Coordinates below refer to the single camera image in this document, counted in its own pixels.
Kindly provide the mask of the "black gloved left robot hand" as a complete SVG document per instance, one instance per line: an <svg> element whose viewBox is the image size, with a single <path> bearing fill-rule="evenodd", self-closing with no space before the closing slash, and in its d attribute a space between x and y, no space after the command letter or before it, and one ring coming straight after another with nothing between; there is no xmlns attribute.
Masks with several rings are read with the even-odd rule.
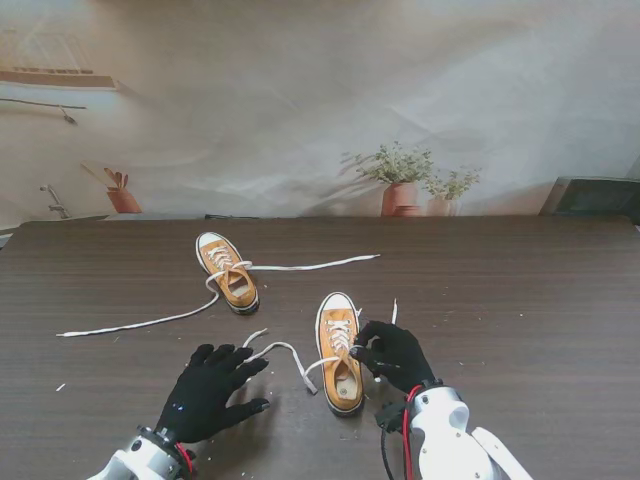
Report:
<svg viewBox="0 0 640 480"><path fill-rule="evenodd" d="M166 431L177 443L198 443L268 409L265 398L228 404L247 380L268 366L266 359L252 359L252 354L251 348L231 344L198 346L169 394L155 430Z"/></svg>

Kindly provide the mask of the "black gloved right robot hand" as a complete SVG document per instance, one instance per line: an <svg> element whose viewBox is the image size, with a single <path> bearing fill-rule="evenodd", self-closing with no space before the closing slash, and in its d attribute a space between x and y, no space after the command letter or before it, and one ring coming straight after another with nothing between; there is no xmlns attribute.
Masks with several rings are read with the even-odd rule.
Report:
<svg viewBox="0 0 640 480"><path fill-rule="evenodd" d="M349 354L375 377L385 377L406 394L418 385L437 383L416 337L390 323L368 322L355 337Z"/></svg>

